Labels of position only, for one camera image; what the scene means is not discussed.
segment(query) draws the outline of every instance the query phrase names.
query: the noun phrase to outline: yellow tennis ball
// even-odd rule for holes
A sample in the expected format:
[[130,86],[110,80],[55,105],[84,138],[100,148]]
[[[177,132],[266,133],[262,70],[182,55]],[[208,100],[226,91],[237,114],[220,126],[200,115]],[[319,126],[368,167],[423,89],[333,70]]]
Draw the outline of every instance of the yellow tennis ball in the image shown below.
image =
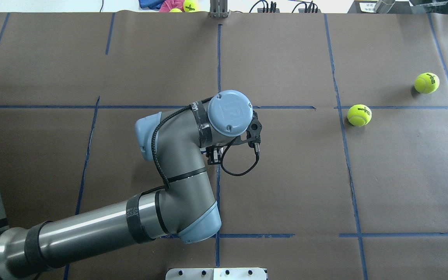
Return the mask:
[[348,121],[354,126],[365,126],[371,121],[371,109],[366,105],[357,104],[348,110]]
[[185,0],[183,3],[184,11],[194,12],[200,10],[200,4],[197,0]]
[[423,73],[416,78],[414,88],[420,93],[432,93],[437,90],[440,80],[433,73]]

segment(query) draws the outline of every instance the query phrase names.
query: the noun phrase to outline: light blue joint cap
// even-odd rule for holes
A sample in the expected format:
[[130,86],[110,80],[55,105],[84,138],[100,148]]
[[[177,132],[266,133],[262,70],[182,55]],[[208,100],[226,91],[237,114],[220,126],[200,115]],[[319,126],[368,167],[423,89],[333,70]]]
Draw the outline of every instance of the light blue joint cap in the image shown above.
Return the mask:
[[236,137],[247,131],[254,116],[250,100],[235,90],[225,90],[214,96],[207,111],[214,129],[228,137]]
[[184,243],[195,243],[212,237],[221,228],[221,216],[217,201],[187,228],[178,233]]
[[[138,119],[135,124],[136,137],[141,153],[145,161],[153,161],[153,154],[151,153],[151,137],[155,128],[160,124],[162,112],[158,114],[149,115],[142,119]],[[158,145],[158,133],[155,137],[155,151]]]

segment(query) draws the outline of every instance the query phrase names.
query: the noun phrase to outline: white label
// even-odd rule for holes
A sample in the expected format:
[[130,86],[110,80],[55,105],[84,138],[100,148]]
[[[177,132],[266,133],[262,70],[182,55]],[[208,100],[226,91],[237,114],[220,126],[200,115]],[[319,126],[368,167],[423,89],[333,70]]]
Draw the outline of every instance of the white label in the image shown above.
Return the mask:
[[375,12],[376,3],[359,3],[360,10],[363,12]]

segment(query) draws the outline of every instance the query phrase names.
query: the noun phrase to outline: pink cloth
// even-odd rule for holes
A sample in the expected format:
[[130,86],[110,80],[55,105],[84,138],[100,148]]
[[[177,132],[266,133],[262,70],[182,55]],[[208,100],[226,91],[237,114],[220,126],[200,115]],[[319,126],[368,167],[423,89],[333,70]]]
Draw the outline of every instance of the pink cloth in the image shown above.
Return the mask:
[[180,9],[183,11],[184,0],[165,0],[159,12],[169,12],[171,9]]

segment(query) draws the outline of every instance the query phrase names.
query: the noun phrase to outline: blue cloth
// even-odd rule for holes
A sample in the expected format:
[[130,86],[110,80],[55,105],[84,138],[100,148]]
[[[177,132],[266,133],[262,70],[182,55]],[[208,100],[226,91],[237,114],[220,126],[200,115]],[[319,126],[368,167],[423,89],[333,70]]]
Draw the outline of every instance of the blue cloth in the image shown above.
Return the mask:
[[160,9],[164,0],[139,0],[139,6],[141,8]]

